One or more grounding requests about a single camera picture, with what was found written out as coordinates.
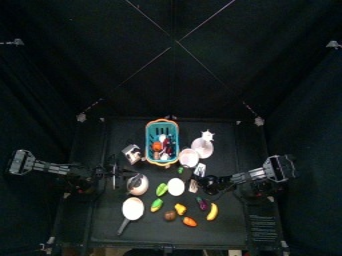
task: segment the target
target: black table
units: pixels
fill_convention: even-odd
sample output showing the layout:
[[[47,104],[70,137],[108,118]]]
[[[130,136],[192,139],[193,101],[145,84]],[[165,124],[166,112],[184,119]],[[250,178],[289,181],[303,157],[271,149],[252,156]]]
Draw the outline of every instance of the black table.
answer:
[[[244,204],[233,193],[226,193],[217,201],[218,218],[209,222],[206,214],[198,208],[196,196],[214,199],[202,190],[197,194],[186,192],[180,197],[166,194],[162,209],[153,213],[150,206],[158,198],[158,185],[178,177],[180,164],[169,169],[140,162],[132,165],[124,158],[122,149],[132,143],[145,148],[146,124],[154,119],[108,118],[87,120],[79,124],[73,162],[90,166],[105,165],[106,159],[116,154],[121,168],[140,171],[149,177],[150,189],[141,199],[145,202],[145,215],[129,224],[122,236],[117,235],[125,219],[122,203],[128,198],[126,184],[114,189],[112,180],[102,181],[98,195],[85,198],[73,195],[63,202],[63,214],[59,223],[58,244],[62,246],[87,247],[133,247],[168,249],[246,249],[248,226]],[[262,166],[268,158],[264,129],[253,121],[190,120],[181,119],[181,148],[190,147],[192,142],[208,129],[214,135],[214,154],[201,160],[206,164],[206,175],[226,176]],[[181,218],[174,222],[164,220],[166,210],[177,203],[188,206],[188,214],[198,221],[198,227],[188,227]]]

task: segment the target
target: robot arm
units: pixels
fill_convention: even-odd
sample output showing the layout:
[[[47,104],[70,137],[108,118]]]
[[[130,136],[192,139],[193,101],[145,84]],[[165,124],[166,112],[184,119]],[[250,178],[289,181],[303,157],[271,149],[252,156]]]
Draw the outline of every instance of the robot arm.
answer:
[[[287,182],[289,178],[296,178],[296,167],[293,156],[272,156],[267,159],[261,168],[249,172],[237,173],[232,176],[230,181],[234,184],[242,184],[258,180],[269,179],[276,183]]]
[[[261,168],[248,172],[237,173],[232,176],[217,177],[209,175],[206,177],[194,177],[204,191],[216,195],[221,190],[233,190],[237,185],[258,182],[275,182],[276,184],[287,182],[291,178],[296,178],[296,167],[292,155],[275,155],[269,157]]]

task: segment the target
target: toy food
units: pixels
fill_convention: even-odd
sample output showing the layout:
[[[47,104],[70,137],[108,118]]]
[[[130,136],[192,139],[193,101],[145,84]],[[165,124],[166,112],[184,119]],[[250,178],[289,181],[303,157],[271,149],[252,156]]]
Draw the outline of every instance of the toy food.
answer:
[[[206,211],[209,209],[209,203],[208,200],[201,198],[200,196],[197,197],[198,205],[202,211]]]
[[[157,151],[157,152],[160,152],[160,151],[162,151],[162,149],[164,149],[164,144],[162,144],[162,142],[156,141],[156,142],[153,143],[153,150]]]
[[[176,205],[176,209],[177,209],[177,213],[180,215],[185,215],[185,213],[188,211],[188,207],[184,204],[177,204]]]
[[[176,210],[168,211],[165,213],[165,219],[168,221],[173,221],[173,220],[176,220],[176,218],[177,218],[177,211]]]
[[[197,221],[190,217],[184,218],[184,223],[190,227],[196,227],[198,225]]]
[[[157,212],[161,207],[164,205],[164,200],[161,198],[158,198],[154,202],[153,202],[153,205],[152,205],[152,212]]]
[[[157,196],[162,196],[168,192],[168,185],[162,183],[157,188]]]
[[[208,215],[208,220],[212,221],[217,218],[220,213],[220,208],[218,205],[216,203],[212,203],[212,209],[210,209],[210,213]]]

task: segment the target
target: carrot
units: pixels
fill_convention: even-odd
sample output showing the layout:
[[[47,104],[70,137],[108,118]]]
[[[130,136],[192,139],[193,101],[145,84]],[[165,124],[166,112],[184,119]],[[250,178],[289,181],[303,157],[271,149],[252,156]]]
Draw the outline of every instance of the carrot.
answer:
[[[184,218],[184,223],[190,227],[196,227],[198,225],[197,221],[190,217]]]

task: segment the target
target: cable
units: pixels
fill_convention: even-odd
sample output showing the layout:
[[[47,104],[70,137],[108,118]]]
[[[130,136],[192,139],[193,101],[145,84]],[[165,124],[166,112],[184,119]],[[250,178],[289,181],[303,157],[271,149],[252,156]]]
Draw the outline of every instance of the cable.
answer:
[[[221,199],[221,197],[224,196],[224,194],[225,194],[226,192],[229,192],[229,190],[230,190],[236,185],[237,185],[237,184],[232,184],[228,188],[225,188],[224,191],[221,192],[221,195],[218,195],[218,197],[217,197],[216,199],[208,199],[208,198],[206,198],[206,200],[210,201],[210,202],[217,202],[217,201]]]

